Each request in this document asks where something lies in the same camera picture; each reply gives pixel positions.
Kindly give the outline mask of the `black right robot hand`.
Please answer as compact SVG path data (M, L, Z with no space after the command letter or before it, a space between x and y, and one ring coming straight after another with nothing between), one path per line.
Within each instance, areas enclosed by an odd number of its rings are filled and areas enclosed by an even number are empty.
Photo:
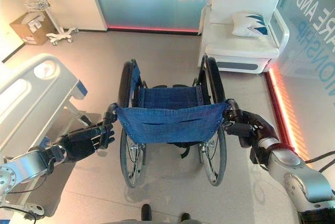
M258 114L241 109L224 112L227 122L224 130L239 138L242 148L250 147L258 155L264 155L271 146L280 143L274 127Z

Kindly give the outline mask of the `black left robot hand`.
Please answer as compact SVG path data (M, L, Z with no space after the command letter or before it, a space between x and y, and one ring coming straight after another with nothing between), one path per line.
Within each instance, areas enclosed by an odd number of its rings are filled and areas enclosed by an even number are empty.
M115 140L113 123L116 121L116 114L106 112L103 121L62 135L57 140L57 145L65 150L64 162L74 163L94 154L98 149L107 149Z

